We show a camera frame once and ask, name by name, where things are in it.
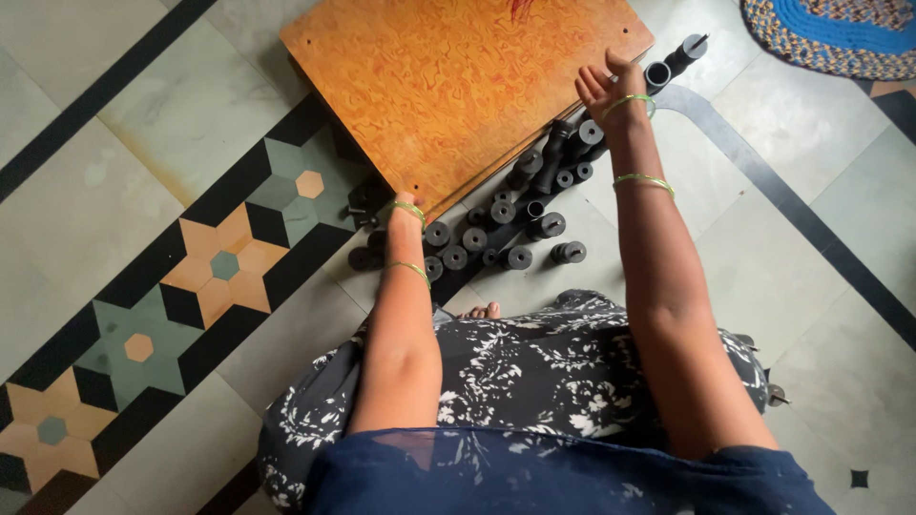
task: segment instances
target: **foot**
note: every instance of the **foot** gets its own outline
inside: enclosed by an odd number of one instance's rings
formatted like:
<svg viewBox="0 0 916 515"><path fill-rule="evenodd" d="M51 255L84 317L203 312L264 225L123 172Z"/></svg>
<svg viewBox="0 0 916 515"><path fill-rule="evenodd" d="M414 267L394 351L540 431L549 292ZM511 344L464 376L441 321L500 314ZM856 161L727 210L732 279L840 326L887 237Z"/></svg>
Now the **foot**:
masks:
<svg viewBox="0 0 916 515"><path fill-rule="evenodd" d="M464 312L458 318L499 318L499 302L490 302L484 306L477 306L471 312Z"/></svg>

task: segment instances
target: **orange hexagon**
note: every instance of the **orange hexagon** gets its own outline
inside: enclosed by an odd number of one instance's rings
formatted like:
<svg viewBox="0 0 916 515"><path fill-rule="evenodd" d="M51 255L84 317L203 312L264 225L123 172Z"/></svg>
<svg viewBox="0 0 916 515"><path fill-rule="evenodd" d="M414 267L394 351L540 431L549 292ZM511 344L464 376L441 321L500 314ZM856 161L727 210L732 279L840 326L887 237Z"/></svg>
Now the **orange hexagon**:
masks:
<svg viewBox="0 0 916 515"><path fill-rule="evenodd" d="M324 191L324 182L322 175L317 171L305 170L302 175L296 179L296 189L299 195L313 199Z"/></svg>
<svg viewBox="0 0 916 515"><path fill-rule="evenodd" d="M142 363L153 354L153 341L145 334L135 333L124 342L124 350L128 358Z"/></svg>

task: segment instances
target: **hexagon tile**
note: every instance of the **hexagon tile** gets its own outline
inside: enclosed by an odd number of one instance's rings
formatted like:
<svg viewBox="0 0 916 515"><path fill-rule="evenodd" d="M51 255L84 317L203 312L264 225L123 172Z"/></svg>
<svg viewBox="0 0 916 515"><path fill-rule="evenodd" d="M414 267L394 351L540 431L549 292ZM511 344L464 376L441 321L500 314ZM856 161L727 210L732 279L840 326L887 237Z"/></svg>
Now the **hexagon tile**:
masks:
<svg viewBox="0 0 916 515"><path fill-rule="evenodd" d="M204 328L233 304L270 312L263 277L289 249L252 237L245 204L216 227L179 221L188 255L161 282L197 293Z"/></svg>
<svg viewBox="0 0 916 515"><path fill-rule="evenodd" d="M30 492L38 492L61 469L99 477L91 441L117 413L80 401L73 367L45 391L13 383L5 387L13 420L0 431L0 453L22 460Z"/></svg>
<svg viewBox="0 0 916 515"><path fill-rule="evenodd" d="M101 337L76 365L111 376L118 411L147 386L185 395L178 358L203 331L166 317L158 285L129 310L102 301L93 308Z"/></svg>
<svg viewBox="0 0 916 515"><path fill-rule="evenodd" d="M338 157L331 126L325 126L302 147L266 137L270 177L247 201L283 214L292 247L319 222L355 231L346 213L347 194L365 180L368 169Z"/></svg>

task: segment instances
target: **blue fabric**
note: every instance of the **blue fabric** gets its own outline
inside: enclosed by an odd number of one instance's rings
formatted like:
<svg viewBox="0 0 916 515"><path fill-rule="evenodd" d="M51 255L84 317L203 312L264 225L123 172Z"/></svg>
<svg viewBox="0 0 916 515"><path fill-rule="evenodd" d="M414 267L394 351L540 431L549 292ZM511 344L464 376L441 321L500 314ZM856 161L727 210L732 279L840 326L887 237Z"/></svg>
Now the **blue fabric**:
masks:
<svg viewBox="0 0 916 515"><path fill-rule="evenodd" d="M761 513L833 511L789 453L731 447L702 461L492 428L359 433L328 447L308 513Z"/></svg>
<svg viewBox="0 0 916 515"><path fill-rule="evenodd" d="M772 0L772 10L790 32L841 49L901 54L916 48L916 23L912 21L903 30L889 30L871 21L816 16L799 0Z"/></svg>

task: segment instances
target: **woman's right hand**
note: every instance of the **woman's right hand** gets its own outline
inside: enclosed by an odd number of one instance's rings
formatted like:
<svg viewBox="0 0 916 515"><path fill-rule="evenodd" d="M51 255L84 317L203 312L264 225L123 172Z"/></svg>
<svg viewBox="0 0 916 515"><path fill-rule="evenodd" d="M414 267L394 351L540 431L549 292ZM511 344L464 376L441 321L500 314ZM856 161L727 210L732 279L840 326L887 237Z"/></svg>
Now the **woman's right hand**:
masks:
<svg viewBox="0 0 916 515"><path fill-rule="evenodd" d="M638 64L621 58L611 49L605 50L605 64L615 80L596 66L583 66L575 80L575 89L592 119L608 132L607 129L632 120L633 115L646 114L644 103L634 101L624 102L605 114L611 104L629 94L646 94L646 80Z"/></svg>

